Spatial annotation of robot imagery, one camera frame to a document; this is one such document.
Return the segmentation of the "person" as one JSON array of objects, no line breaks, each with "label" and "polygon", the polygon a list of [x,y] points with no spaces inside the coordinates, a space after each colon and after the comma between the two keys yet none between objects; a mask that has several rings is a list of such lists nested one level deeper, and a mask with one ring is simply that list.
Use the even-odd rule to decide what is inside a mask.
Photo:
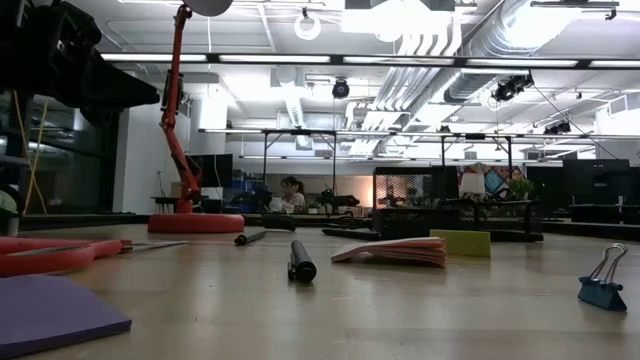
[{"label": "person", "polygon": [[280,182],[282,188],[282,208],[285,212],[303,213],[306,208],[304,184],[293,176]]}]

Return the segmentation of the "blue binder clip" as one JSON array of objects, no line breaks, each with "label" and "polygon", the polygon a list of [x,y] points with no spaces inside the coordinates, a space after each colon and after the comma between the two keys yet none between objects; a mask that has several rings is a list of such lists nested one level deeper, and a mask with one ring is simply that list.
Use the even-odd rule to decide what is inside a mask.
[{"label": "blue binder clip", "polygon": [[[601,277],[601,272],[609,262],[612,251],[617,251],[618,254],[611,261],[605,276]],[[580,283],[578,299],[606,311],[626,312],[627,305],[620,295],[624,286],[616,283],[614,276],[620,260],[627,252],[628,248],[621,243],[613,243],[606,247],[594,270],[589,275],[578,278]]]}]

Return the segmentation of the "black ceiling spotlights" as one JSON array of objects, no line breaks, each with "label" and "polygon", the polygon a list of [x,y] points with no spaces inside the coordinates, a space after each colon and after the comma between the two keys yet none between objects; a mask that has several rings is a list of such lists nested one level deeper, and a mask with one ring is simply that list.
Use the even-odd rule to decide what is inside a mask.
[{"label": "black ceiling spotlights", "polygon": [[496,102],[507,102],[533,84],[534,79],[531,74],[514,75],[499,81],[497,88],[492,92],[491,97]]}]

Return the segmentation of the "black mesh desk organizer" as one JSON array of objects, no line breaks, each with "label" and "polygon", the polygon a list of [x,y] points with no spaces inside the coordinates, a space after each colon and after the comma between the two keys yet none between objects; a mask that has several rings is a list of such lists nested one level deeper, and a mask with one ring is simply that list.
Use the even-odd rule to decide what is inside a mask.
[{"label": "black mesh desk organizer", "polygon": [[461,198],[455,166],[378,167],[372,226],[384,239],[431,229],[485,231],[493,242],[541,242],[537,200]]}]

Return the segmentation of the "black pen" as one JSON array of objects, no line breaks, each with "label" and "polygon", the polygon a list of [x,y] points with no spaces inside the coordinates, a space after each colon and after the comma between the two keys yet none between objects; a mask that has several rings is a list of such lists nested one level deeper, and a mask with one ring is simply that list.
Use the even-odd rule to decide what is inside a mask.
[{"label": "black pen", "polygon": [[252,233],[242,233],[234,239],[235,246],[246,246],[252,242],[264,238],[267,234],[266,230],[256,231]]},{"label": "black pen", "polygon": [[303,284],[311,283],[317,275],[317,268],[306,248],[299,240],[290,244],[290,258],[287,264],[288,279]]},{"label": "black pen", "polygon": [[327,236],[370,241],[370,242],[380,241],[382,239],[381,235],[378,232],[374,232],[374,231],[325,228],[322,230],[322,233]]}]

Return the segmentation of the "green sticky note pad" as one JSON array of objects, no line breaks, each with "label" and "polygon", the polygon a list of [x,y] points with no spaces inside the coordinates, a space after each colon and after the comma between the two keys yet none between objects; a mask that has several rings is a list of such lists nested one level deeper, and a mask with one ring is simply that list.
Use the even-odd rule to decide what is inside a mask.
[{"label": "green sticky note pad", "polygon": [[430,236],[443,239],[449,255],[491,257],[491,234],[489,232],[431,229]]}]

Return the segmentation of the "purple sticky note pad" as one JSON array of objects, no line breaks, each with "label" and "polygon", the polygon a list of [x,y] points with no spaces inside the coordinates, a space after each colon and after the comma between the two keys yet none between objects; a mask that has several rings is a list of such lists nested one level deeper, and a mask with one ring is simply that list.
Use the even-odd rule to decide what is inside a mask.
[{"label": "purple sticky note pad", "polygon": [[0,279],[0,360],[125,333],[131,327],[129,317],[68,278]]}]

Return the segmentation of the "black overhead frame bar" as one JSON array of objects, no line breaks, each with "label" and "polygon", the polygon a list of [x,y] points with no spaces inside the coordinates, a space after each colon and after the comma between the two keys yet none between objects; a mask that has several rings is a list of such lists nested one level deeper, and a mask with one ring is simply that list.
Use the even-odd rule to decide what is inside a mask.
[{"label": "black overhead frame bar", "polygon": [[374,67],[435,67],[478,69],[541,69],[640,71],[640,59],[589,58],[486,58],[460,56],[397,56],[397,55],[338,55],[338,54],[267,54],[267,53],[187,53],[180,60],[193,64],[229,65],[328,65]]}]

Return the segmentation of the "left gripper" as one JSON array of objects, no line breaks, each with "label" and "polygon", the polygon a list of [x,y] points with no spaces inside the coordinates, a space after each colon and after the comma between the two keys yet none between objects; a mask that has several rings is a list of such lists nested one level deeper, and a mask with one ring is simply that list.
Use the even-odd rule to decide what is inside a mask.
[{"label": "left gripper", "polygon": [[100,40],[94,18],[65,0],[0,0],[0,89],[82,107],[93,126],[110,126],[126,109],[158,103],[154,86],[102,63]]}]

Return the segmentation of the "green potted plant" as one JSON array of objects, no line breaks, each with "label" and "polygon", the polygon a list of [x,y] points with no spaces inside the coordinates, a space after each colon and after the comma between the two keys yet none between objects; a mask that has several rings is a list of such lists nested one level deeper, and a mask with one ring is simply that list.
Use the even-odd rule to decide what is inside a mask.
[{"label": "green potted plant", "polygon": [[511,194],[511,198],[515,201],[524,201],[528,199],[528,196],[531,192],[534,191],[534,184],[526,179],[511,179],[508,182],[509,193]]}]

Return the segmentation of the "red-handled scissors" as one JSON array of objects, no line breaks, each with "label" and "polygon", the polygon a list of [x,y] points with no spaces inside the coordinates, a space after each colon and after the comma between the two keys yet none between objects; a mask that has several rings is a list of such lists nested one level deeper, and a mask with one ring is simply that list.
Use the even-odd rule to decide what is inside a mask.
[{"label": "red-handled scissors", "polygon": [[135,243],[125,239],[0,237],[0,277],[67,272],[86,268],[103,257],[186,244],[187,241]]}]

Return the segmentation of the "pink sticky note pad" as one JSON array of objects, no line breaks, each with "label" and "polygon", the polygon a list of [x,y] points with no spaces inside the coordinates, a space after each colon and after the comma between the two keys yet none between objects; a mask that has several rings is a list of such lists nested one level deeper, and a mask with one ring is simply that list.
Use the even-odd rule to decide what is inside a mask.
[{"label": "pink sticky note pad", "polygon": [[439,237],[405,238],[345,245],[331,256],[331,262],[347,262],[363,254],[389,260],[413,261],[439,268],[445,268],[447,265],[445,241]]}]

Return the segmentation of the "silver ventilation duct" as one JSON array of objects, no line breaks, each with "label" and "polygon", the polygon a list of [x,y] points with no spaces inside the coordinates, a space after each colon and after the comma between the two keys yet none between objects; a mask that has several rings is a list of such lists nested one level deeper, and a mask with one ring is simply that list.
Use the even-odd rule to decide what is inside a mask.
[{"label": "silver ventilation duct", "polygon": [[462,47],[467,57],[528,57],[557,37],[588,0],[505,0]]}]

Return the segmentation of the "colourful wall artwork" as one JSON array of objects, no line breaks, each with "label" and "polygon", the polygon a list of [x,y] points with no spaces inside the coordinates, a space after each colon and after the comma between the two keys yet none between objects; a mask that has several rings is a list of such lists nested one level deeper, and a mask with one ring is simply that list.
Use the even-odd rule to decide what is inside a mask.
[{"label": "colourful wall artwork", "polygon": [[525,179],[524,168],[513,165],[501,166],[487,163],[473,163],[457,166],[458,192],[461,198],[508,200],[511,180]]}]

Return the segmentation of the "black aluminium table frame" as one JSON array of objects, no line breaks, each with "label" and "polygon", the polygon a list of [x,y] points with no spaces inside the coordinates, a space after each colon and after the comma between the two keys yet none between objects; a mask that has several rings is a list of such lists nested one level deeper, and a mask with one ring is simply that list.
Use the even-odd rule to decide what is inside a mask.
[{"label": "black aluminium table frame", "polygon": [[[53,230],[97,226],[147,224],[148,215],[135,214],[54,214],[28,215],[19,221],[20,231]],[[543,233],[640,243],[640,225],[541,221]]]}]

